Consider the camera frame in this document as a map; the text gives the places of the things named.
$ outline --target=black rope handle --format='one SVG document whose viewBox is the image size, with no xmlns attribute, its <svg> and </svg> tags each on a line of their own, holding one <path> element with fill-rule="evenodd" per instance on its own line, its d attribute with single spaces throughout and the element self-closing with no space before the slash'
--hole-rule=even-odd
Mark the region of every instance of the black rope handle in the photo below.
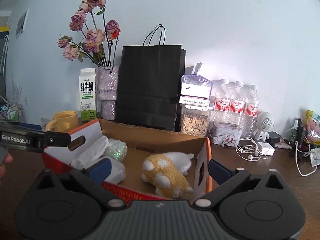
<svg viewBox="0 0 320 240">
<path fill-rule="evenodd" d="M 153 33 L 152 34 L 152 36 L 151 36 L 151 38 L 150 38 L 150 41 L 149 41 L 149 44 L 148 44 L 148 46 L 150 45 L 150 43 L 151 43 L 151 40 L 152 40 L 152 37 L 153 37 L 153 35 L 156 33 L 156 31 L 157 31 L 157 29 L 159 29 L 159 28 L 161 28 L 161 34 L 160 34 L 160 39 L 159 39 L 159 45 L 160 45 L 160 43 L 161 43 L 161 39 L 162 39 L 162 32 L 163 32 L 163 30 L 162 29 L 164 29 L 164 40 L 163 40 L 163 45 L 164 45 L 164 41 L 165 41 L 165 37 L 166 37 L 166 31 L 165 31 L 165 27 L 162 25 L 162 24 L 158 24 L 149 34 L 148 34 L 148 36 L 145 38 L 145 40 L 144 40 L 144 42 L 143 42 L 143 46 L 144 46 L 144 44 L 146 43 L 146 40 L 147 40 L 147 38 L 151 35 L 151 33 Z"/>
</svg>

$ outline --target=purple vase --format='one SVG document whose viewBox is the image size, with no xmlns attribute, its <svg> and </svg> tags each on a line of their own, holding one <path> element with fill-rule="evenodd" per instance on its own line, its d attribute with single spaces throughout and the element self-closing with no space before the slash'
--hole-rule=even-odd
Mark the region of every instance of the purple vase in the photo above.
<svg viewBox="0 0 320 240">
<path fill-rule="evenodd" d="M 116 101 L 101 101 L 101 117 L 105 120 L 116 119 Z"/>
<path fill-rule="evenodd" d="M 98 67 L 97 98 L 104 101 L 117 100 L 118 73 L 119 67 Z"/>
</svg>

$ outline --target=white milk carton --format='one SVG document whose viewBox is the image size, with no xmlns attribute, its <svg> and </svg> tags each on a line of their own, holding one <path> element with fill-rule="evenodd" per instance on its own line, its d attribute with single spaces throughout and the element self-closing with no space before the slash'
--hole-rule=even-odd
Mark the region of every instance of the white milk carton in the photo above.
<svg viewBox="0 0 320 240">
<path fill-rule="evenodd" d="M 96 110 L 96 69 L 82 68 L 79 76 L 81 120 L 97 118 Z"/>
</svg>

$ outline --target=astronaut figurine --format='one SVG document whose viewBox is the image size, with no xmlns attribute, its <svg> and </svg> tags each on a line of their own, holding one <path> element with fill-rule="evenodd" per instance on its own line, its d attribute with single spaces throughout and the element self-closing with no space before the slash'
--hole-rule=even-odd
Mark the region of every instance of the astronaut figurine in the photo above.
<svg viewBox="0 0 320 240">
<path fill-rule="evenodd" d="M 272 130 L 274 125 L 275 123 L 271 114 L 268 112 L 261 112 L 258 114 L 256 121 L 257 130 L 253 132 L 256 140 L 262 140 L 265 142 L 266 139 L 269 139 L 270 135 L 268 132 Z"/>
</svg>

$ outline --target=metal screw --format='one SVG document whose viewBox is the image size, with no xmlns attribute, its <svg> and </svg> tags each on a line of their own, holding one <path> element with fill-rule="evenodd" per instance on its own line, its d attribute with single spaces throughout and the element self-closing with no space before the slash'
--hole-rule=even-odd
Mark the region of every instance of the metal screw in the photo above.
<svg viewBox="0 0 320 240">
<path fill-rule="evenodd" d="M 205 198 L 200 198 L 198 199 L 195 204 L 198 206 L 198 207 L 208 207 L 211 205 L 211 201 L 209 199 L 205 199 Z"/>
<path fill-rule="evenodd" d="M 114 199 L 109 200 L 108 205 L 110 207 L 115 207 L 115 208 L 122 207 L 124 205 L 124 201 L 119 198 L 114 198 Z"/>
</svg>

